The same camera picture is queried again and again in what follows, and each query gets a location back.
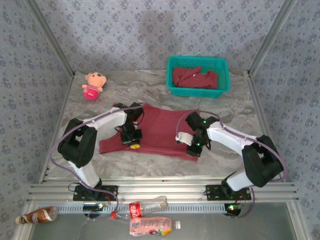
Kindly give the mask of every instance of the pink stuffed toy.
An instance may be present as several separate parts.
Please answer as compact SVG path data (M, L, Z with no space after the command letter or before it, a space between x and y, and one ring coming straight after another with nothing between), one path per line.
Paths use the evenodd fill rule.
M85 75L85 80L88 81L88 85L82 85L84 98L90 101L97 100L107 78L99 72L90 72Z

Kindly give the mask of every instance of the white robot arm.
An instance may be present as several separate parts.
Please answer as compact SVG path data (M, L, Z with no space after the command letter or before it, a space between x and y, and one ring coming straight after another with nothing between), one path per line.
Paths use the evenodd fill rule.
M133 103L130 107L138 106L140 104ZM99 142L105 133L119 127L121 129L121 141L124 145L134 146L134 148L140 146L142 132L138 129L135 121L143 114L143 108L120 110L126 108L128 107L118 103L108 111L112 114L102 113L85 120L73 118L64 132L65 134L70 129L89 122L67 136L59 144L58 152L69 162L81 180L91 188L101 184L91 159L94 155L96 142Z
M226 196L250 186L262 188L284 170L276 156L256 143L263 143L278 153L272 140L266 135L246 135L221 124L215 117L203 119L196 112L191 113L186 122L195 132L194 135L179 132L176 141L188 145L187 154L190 156L200 156L203 146L210 146L210 141L219 142L242 156L244 169L232 173L221 183Z

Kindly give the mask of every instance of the teal basket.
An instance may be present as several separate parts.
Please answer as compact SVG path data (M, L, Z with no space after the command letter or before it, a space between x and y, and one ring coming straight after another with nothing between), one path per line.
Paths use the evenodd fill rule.
M174 68L194 69L201 67L201 73L209 70L218 74L217 89L184 88L176 87L173 82ZM230 76L227 61L222 58L196 57L196 56L171 56L166 71L166 86L175 96L218 98L230 90Z

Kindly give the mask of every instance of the marble surface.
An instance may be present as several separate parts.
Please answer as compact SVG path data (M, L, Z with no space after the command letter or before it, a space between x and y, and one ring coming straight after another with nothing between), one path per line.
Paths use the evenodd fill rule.
M250 97L248 83L241 70L230 71L230 91L219 98L179 97L171 94L166 87L166 70L110 71L104 91L96 102L89 102L82 95L81 85L85 75L75 74L59 128L60 138L72 118L88 119L110 109L113 103L127 106L133 102L149 103L166 110L188 110L199 108L219 114L229 127L243 133L259 136L262 133L254 105ZM105 139L116 131L105 135ZM203 148L198 162L155 154L118 151L99 154L99 144L95 145L92 158L97 174L103 177L137 176L197 176L228 175L243 167L242 158L225 147L212 142L211 151ZM53 159L60 165L71 168L66 160L55 151ZM49 178L71 177L71 174L49 162Z

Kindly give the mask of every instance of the gray wall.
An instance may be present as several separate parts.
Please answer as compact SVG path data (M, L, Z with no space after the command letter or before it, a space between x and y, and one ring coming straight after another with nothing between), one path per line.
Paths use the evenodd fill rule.
M23 1L0 2L0 239L39 180L70 77Z
M282 0L37 0L75 71L165 69L171 55L248 69Z
M254 76L278 149L320 239L320 3L298 1Z

